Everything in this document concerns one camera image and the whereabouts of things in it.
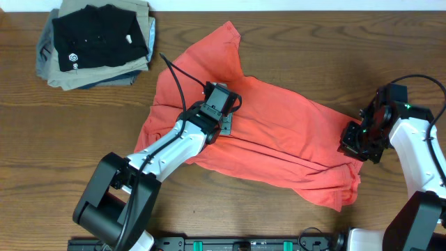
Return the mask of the red-orange t-shirt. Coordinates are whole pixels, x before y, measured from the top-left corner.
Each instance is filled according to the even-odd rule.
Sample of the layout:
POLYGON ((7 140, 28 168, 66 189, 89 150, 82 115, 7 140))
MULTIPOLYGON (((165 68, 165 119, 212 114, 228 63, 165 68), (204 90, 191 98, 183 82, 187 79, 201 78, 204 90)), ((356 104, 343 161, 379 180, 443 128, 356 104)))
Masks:
POLYGON ((203 98, 202 82, 222 82, 242 97, 242 106, 233 115, 230 135, 218 137, 192 162, 227 176, 290 188, 307 201, 336 211, 352 204, 362 163, 338 150, 350 118, 246 76, 239 45, 240 34, 227 22, 186 49, 175 60, 174 71, 159 74, 136 150, 167 134, 183 105, 203 98))

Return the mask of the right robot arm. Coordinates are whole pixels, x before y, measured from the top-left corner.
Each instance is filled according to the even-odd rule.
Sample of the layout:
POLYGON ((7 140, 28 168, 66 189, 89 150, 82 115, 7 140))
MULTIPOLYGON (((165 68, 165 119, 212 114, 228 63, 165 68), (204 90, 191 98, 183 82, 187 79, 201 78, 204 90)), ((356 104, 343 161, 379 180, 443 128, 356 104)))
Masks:
POLYGON ((397 152, 408 201, 384 231, 352 228, 344 250, 444 250, 445 157, 440 149, 433 114, 408 102, 406 86, 387 84, 361 111, 361 123, 351 121, 342 132, 339 151, 377 164, 383 151, 397 152))

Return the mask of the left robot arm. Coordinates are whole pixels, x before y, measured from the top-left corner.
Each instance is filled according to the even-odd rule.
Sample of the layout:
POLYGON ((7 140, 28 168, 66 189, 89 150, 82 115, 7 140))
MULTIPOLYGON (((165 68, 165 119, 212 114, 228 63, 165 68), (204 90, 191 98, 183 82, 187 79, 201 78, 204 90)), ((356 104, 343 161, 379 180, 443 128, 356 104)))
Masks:
POLYGON ((113 250, 151 250, 146 231, 162 182, 186 160, 213 144, 223 120, 242 98, 225 84, 208 82, 205 98, 185 108, 173 128, 125 158, 111 152, 101 159, 72 219, 113 250))

